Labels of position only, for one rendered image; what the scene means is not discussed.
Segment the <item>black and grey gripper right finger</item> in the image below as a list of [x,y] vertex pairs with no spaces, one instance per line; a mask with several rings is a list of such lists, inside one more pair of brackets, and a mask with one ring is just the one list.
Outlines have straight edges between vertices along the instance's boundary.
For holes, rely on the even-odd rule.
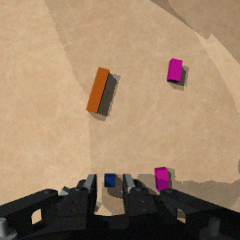
[[[129,230],[164,234],[166,224],[199,240],[240,240],[239,212],[171,188],[152,195],[131,174],[123,174],[122,193]],[[177,219],[178,209],[185,223]]]

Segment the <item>small magenta block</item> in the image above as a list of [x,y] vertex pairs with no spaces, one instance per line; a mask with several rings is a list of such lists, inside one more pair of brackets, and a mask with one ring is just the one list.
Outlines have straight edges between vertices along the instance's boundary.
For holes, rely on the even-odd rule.
[[178,83],[181,78],[182,60],[172,58],[169,61],[167,81]]
[[162,189],[169,188],[168,183],[168,170],[165,167],[154,168],[155,170],[155,182],[158,192]]

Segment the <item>grey rod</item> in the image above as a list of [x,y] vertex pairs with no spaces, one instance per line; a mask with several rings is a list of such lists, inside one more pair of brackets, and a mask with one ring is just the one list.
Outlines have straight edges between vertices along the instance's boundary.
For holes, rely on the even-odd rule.
[[69,190],[69,188],[64,186],[59,195],[68,195]]

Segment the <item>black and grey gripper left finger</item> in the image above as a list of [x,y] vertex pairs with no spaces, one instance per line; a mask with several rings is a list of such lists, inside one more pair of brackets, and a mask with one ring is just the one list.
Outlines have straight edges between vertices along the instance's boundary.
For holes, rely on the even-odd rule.
[[[88,214],[95,212],[97,174],[88,174],[77,186],[68,195],[45,189],[0,205],[0,240],[18,240],[50,225],[50,232],[87,229]],[[39,209],[41,220],[32,224]]]

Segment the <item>orange rod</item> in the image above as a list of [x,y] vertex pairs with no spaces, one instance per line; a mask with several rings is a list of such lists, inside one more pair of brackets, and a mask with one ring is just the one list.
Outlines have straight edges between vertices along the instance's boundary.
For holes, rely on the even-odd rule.
[[87,111],[98,114],[109,73],[110,70],[98,67],[98,71],[87,104]]

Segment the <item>small blue cube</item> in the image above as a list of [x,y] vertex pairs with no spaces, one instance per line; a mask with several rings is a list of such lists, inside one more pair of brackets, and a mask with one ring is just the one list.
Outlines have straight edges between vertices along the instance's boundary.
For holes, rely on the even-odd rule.
[[115,174],[104,174],[104,187],[115,187]]

